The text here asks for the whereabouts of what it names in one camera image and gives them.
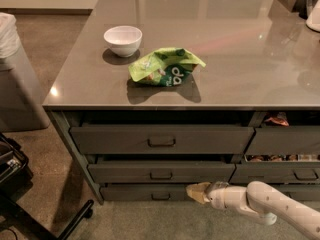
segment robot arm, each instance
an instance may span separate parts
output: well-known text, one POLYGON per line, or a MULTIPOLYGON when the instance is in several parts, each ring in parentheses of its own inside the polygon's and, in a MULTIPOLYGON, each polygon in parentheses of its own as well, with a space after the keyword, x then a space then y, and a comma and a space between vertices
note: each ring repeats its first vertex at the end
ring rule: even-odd
POLYGON ((235 210, 259 224, 272 225, 279 216, 309 239, 320 239, 320 213, 263 182, 254 181, 247 187, 223 182, 193 184, 187 193, 200 203, 235 210))
POLYGON ((306 24, 312 30, 320 32, 320 0, 317 1, 315 7, 312 9, 306 24))

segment white bowl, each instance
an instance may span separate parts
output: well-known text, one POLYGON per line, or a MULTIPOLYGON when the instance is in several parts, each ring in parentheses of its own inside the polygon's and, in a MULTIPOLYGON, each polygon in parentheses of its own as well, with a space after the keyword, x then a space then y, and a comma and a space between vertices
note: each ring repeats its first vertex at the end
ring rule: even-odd
POLYGON ((139 49, 142 32, 136 27, 119 26, 108 29, 103 37, 111 51, 120 57, 129 57, 139 49))

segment stainless steel countertop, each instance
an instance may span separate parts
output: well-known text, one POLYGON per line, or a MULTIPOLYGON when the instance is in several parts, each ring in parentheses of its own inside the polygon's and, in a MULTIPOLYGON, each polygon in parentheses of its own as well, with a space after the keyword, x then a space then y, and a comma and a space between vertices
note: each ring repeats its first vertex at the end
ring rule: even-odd
POLYGON ((47 110, 320 109, 320 34, 277 0, 99 0, 43 105, 47 110), (140 50, 123 59, 104 32, 138 26, 140 50), (137 85, 128 66, 182 47, 198 66, 179 87, 137 85))

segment snack bag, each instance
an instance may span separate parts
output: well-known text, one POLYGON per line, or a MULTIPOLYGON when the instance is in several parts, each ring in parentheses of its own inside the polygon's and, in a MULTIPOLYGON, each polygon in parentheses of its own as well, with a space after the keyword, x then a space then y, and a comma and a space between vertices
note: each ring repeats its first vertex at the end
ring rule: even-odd
POLYGON ((287 115, 285 112, 269 112, 265 123, 271 123, 274 125, 289 126, 287 115))
POLYGON ((132 80, 156 86, 180 85, 200 64, 206 64, 182 48, 161 48, 129 66, 132 80))

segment open drawer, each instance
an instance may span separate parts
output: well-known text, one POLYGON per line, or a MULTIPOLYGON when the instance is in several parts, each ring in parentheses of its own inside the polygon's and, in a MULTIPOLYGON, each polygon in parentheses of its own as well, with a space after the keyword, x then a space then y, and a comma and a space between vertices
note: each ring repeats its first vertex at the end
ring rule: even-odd
POLYGON ((96 183, 183 183, 229 181, 234 164, 217 161, 132 161, 99 159, 88 170, 96 183))
POLYGON ((82 154, 242 154, 253 128, 229 125, 84 125, 70 130, 82 154))
POLYGON ((184 184, 108 184, 100 189, 106 201, 191 200, 184 184))
POLYGON ((320 154, 320 126, 268 126, 255 131, 246 155, 320 154))
POLYGON ((248 162, 237 164, 231 183, 320 183, 319 162, 248 162))

